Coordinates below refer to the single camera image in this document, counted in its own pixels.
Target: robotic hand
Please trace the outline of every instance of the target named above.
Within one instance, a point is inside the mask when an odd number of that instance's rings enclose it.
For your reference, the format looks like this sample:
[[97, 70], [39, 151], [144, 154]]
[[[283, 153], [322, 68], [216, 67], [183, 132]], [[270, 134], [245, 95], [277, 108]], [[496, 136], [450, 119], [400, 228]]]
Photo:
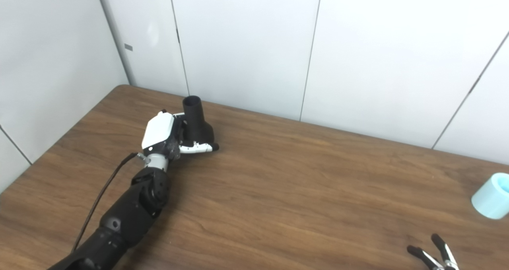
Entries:
[[131, 156], [142, 158], [145, 167], [102, 216], [97, 230], [48, 270], [111, 270], [128, 248], [141, 241], [166, 205], [171, 188], [166, 174], [168, 164], [180, 158], [181, 153], [219, 149], [214, 143], [212, 127], [205, 122], [200, 98], [189, 96], [182, 103], [183, 113], [170, 114], [162, 110], [149, 121], [142, 141], [143, 154]]

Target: black cylindrical object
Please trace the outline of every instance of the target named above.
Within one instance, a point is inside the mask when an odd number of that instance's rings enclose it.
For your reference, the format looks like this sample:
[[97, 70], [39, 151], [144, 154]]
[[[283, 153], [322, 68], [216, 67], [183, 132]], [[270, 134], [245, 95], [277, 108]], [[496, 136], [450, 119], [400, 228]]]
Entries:
[[213, 143], [214, 130], [205, 122], [202, 100], [198, 96], [188, 96], [182, 101], [187, 126], [184, 129], [184, 139], [199, 144]]

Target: wooden table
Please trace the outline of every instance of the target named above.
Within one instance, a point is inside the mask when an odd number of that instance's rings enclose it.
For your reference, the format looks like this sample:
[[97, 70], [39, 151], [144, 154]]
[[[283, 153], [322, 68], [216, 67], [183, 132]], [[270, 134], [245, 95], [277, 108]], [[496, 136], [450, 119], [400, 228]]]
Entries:
[[[114, 89], [2, 195], [0, 269], [43, 270], [65, 257], [113, 169], [140, 150], [147, 121], [182, 98]], [[204, 103], [221, 149], [183, 156], [167, 208], [117, 269], [424, 270], [438, 232], [462, 270], [508, 268], [509, 218], [471, 195], [507, 165]], [[142, 167], [120, 171], [100, 216]]]

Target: light blue cup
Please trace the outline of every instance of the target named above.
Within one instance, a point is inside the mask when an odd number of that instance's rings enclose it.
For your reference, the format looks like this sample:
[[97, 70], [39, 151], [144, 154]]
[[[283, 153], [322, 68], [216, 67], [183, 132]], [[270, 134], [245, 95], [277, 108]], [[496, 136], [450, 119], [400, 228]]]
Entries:
[[472, 205], [487, 218], [501, 219], [508, 214], [509, 174], [493, 174], [472, 196]]

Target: white wall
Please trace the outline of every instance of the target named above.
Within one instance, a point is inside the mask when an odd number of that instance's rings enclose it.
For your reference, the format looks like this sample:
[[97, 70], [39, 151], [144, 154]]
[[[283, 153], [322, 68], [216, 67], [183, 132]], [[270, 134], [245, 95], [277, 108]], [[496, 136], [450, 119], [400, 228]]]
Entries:
[[[0, 18], [0, 124], [33, 162], [127, 78], [99, 0], [0, 0]], [[2, 161], [0, 188], [24, 167]]]
[[171, 0], [105, 0], [104, 4], [131, 83], [187, 96]]
[[509, 30], [507, 0], [321, 0], [302, 121], [431, 148]]
[[493, 58], [435, 149], [509, 165], [509, 40]]
[[106, 2], [135, 85], [427, 148], [509, 30], [506, 0]]
[[0, 193], [30, 166], [3, 132], [0, 132]]
[[191, 94], [298, 120], [318, 0], [173, 0]]

